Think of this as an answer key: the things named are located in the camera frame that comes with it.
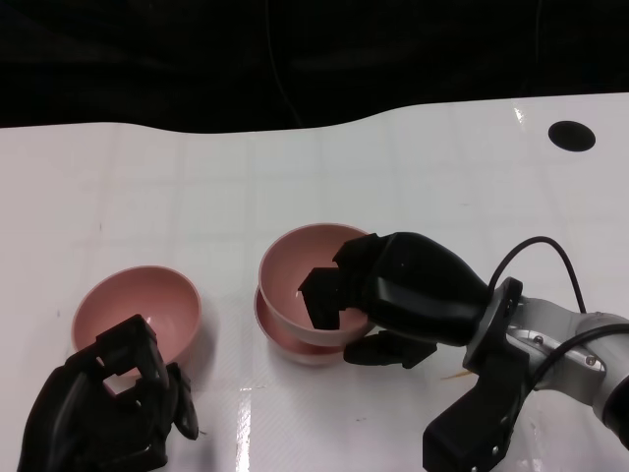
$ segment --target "wire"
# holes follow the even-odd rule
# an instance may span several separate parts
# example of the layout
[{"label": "wire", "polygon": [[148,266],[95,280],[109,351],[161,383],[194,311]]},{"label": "wire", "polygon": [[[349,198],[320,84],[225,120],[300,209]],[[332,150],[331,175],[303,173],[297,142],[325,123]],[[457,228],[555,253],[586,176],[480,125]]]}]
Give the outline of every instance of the wire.
[{"label": "wire", "polygon": [[277,88],[279,89],[279,92],[284,99],[284,103],[288,107],[288,110],[293,117],[295,125],[297,125],[298,128],[304,128],[304,122],[302,121],[302,118],[299,116],[299,113],[297,113],[295,106],[293,106],[293,103],[288,97],[288,93],[286,93],[286,89],[282,85],[282,81],[279,78],[279,73],[277,72],[277,66],[275,64],[275,54],[273,53],[273,43],[271,41],[270,0],[265,0],[264,2],[264,21],[266,23],[266,46],[268,48],[268,58],[271,64],[271,70],[273,72],[273,79],[275,80],[275,84],[277,85]]},{"label": "wire", "polygon": [[583,302],[583,295],[581,294],[581,288],[579,287],[579,280],[577,280],[577,275],[574,272],[574,267],[568,259],[568,255],[563,250],[563,248],[557,243],[554,239],[548,238],[547,236],[536,236],[534,238],[527,239],[522,243],[518,244],[515,248],[511,250],[509,254],[507,254],[502,262],[498,265],[495,272],[491,276],[491,280],[489,281],[489,297],[493,295],[493,291],[495,290],[495,286],[498,283],[498,278],[502,275],[506,267],[513,261],[513,259],[522,252],[522,250],[538,243],[546,243],[559,254],[559,257],[563,260],[563,263],[566,266],[566,270],[568,270],[568,275],[570,276],[570,282],[572,282],[572,288],[574,290],[574,296],[577,298],[577,304],[579,305],[579,311],[581,313],[588,313],[586,310],[586,305]]},{"label": "wire", "polygon": [[538,382],[543,378],[543,376],[546,375],[553,364],[561,359],[561,357],[563,357],[563,355],[567,353],[570,349],[573,349],[580,344],[594,341],[595,339],[599,339],[601,337],[623,333],[629,334],[629,323],[607,324],[605,326],[595,327],[594,329],[589,329],[585,332],[577,334],[576,336],[571,337],[567,341],[559,344],[559,346],[555,350],[548,354],[548,357],[544,359],[540,366],[536,368],[533,376],[531,377],[531,389],[533,389],[535,385],[537,385]]}]

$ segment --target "white tabletop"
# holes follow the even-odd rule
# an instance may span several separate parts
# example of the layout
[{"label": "white tabletop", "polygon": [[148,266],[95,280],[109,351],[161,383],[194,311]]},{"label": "white tabletop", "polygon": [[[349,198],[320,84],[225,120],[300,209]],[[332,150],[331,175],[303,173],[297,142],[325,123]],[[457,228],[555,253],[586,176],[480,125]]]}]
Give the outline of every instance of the white tabletop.
[{"label": "white tabletop", "polygon": [[[588,125],[595,147],[548,127]],[[186,135],[120,124],[0,130],[0,470],[15,470],[27,415],[70,348],[82,297],[137,265],[197,286],[212,359],[193,372],[200,427],[168,440],[172,472],[422,470],[427,424],[476,381],[462,349],[412,371],[278,358],[254,319],[257,265],[286,230],[334,221],[417,231],[488,280],[533,235],[570,254],[591,311],[629,306],[629,94],[414,106],[341,126]],[[560,259],[527,250],[525,294],[575,309]],[[592,409],[532,394],[496,471],[625,471],[629,452]]]}]

